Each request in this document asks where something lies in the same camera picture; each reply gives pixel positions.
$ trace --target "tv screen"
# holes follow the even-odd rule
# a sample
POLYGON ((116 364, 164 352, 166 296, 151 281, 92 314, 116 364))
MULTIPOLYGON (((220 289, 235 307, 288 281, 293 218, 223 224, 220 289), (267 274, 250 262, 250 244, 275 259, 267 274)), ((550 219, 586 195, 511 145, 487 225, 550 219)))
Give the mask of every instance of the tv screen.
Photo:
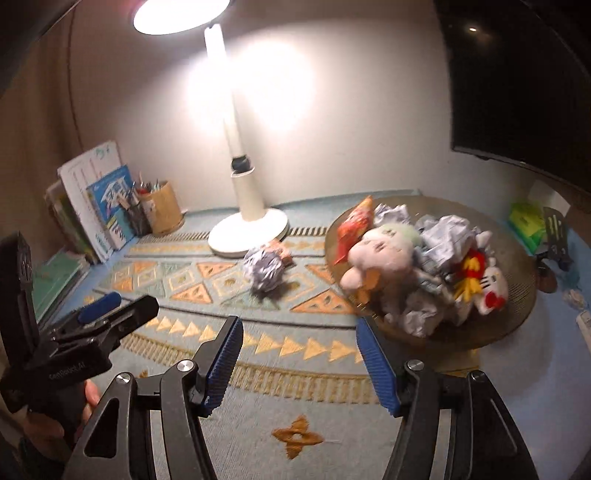
POLYGON ((449 63, 452 149, 591 192, 591 50, 582 28, 591 22, 568 3, 435 0, 449 63))

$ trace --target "book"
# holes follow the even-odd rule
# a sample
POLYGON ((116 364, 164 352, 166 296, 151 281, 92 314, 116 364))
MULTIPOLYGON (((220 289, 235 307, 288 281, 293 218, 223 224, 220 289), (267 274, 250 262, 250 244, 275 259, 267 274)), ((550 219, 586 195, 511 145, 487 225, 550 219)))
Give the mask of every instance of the book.
POLYGON ((127 165, 113 170, 87 188, 88 196, 115 250, 120 250, 134 237, 125 210, 118 200, 120 194, 126 197, 130 188, 131 175, 127 165))
POLYGON ((72 208, 61 180, 53 183, 46 190, 44 198, 51 215, 68 240, 70 248, 76 253, 85 255, 91 264, 96 265, 99 262, 98 257, 76 217, 76 212, 72 208))
POLYGON ((100 262, 113 254, 86 189, 97 180, 121 166, 115 142, 108 141, 70 160, 57 169, 72 208, 100 262))
POLYGON ((89 268, 84 256, 61 250, 33 270, 33 309, 40 327, 51 321, 89 268))

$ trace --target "blue gripper pad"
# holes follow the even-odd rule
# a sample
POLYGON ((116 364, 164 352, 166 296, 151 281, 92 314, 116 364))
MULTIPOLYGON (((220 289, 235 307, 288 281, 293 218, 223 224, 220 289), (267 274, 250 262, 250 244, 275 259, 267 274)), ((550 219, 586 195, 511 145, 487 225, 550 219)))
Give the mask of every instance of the blue gripper pad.
POLYGON ((390 415, 398 416, 400 399, 396 389, 396 375, 390 368, 374 333, 362 318, 357 319, 356 335, 357 346, 374 384, 380 404, 388 409, 390 415))

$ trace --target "white wall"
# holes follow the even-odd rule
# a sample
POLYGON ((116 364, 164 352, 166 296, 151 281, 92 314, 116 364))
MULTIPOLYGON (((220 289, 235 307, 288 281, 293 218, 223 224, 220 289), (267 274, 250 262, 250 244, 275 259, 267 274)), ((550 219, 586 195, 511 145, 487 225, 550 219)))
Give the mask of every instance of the white wall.
MULTIPOLYGON (((76 11, 74 105, 183 207, 233 206, 203 29, 150 37, 131 0, 76 11)), ((430 0, 236 0, 222 17, 243 141, 269 204, 419 188, 502 216, 532 174, 449 150, 444 46, 430 0)))

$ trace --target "light bulb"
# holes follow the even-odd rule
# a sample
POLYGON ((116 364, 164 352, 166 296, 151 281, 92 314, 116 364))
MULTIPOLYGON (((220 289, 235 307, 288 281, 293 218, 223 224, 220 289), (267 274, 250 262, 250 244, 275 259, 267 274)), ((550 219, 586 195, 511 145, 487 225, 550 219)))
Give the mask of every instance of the light bulb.
POLYGON ((230 0, 147 0, 134 16, 134 27, 148 35, 182 32, 211 22, 230 0))

